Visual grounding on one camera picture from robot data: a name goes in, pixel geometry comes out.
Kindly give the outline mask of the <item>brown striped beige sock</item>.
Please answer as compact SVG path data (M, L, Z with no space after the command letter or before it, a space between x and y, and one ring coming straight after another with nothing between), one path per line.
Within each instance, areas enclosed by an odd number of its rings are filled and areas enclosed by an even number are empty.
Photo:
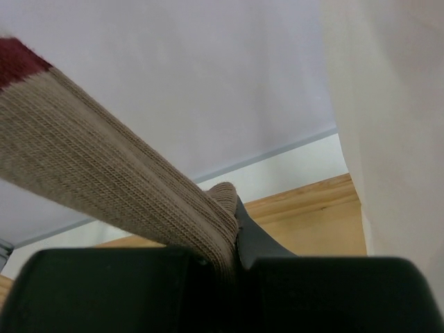
M1 177L234 276L237 193L203 191L17 38L1 38Z

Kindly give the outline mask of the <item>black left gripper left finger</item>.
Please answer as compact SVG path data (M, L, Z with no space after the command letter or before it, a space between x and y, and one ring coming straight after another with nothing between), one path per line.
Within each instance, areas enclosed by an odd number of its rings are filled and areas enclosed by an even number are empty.
M227 332L208 263L181 248L35 253L1 312L2 332Z

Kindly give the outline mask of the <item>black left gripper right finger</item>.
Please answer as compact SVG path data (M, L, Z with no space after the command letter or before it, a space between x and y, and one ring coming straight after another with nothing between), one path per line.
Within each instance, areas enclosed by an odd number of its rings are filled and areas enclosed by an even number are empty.
M237 202L239 302L231 332L442 332L417 267L399 257L295 255Z

